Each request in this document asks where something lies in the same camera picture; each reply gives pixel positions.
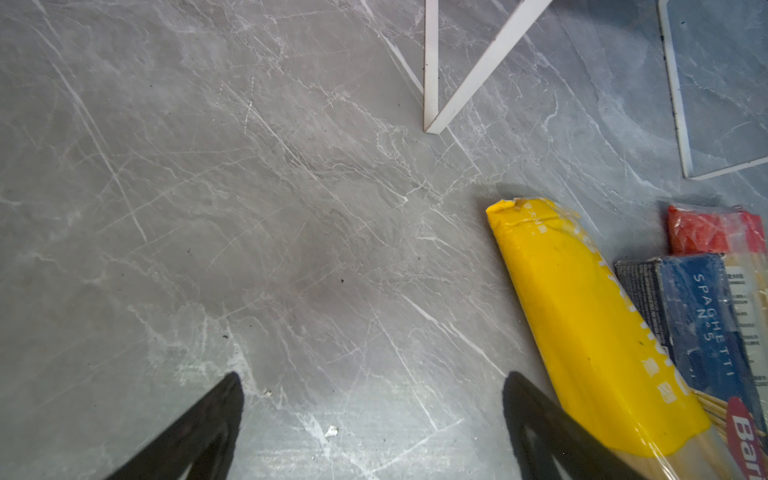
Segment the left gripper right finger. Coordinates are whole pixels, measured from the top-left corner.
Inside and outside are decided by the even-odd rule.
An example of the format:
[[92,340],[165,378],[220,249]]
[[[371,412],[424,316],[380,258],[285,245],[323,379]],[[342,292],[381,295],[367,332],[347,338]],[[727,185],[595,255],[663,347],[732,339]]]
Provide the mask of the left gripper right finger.
[[502,391],[510,442],[524,479],[640,479],[522,373]]

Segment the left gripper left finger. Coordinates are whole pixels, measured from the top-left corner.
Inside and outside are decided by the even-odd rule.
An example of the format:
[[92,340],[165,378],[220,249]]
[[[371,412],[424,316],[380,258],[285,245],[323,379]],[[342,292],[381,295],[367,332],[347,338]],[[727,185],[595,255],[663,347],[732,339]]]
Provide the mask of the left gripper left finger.
[[230,372],[111,479],[225,479],[239,434],[244,393]]

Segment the yellow Pastatime spaghetti bag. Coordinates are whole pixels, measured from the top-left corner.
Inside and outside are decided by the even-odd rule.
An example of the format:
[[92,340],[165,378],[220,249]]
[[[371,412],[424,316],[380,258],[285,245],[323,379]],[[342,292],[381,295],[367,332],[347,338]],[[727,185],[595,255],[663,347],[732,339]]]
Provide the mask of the yellow Pastatime spaghetti bag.
[[575,214],[544,198],[486,211],[568,416],[647,479],[739,479],[692,389]]

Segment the blue Barilla spaghetti box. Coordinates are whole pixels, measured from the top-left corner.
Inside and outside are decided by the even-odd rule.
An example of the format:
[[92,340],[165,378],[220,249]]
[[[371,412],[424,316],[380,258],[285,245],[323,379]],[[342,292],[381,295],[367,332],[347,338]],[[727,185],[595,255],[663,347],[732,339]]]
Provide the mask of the blue Barilla spaghetti box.
[[718,254],[619,261],[615,273],[748,479],[767,476],[767,426]]

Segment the red-ended spaghetti bag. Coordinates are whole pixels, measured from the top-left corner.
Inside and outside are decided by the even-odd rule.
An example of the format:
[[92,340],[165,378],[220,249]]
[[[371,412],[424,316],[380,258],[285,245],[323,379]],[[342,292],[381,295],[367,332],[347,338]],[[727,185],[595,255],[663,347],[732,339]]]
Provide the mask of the red-ended spaghetti bag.
[[767,243],[762,218],[740,206],[670,205],[667,231],[675,255],[721,256],[761,407],[766,408]]

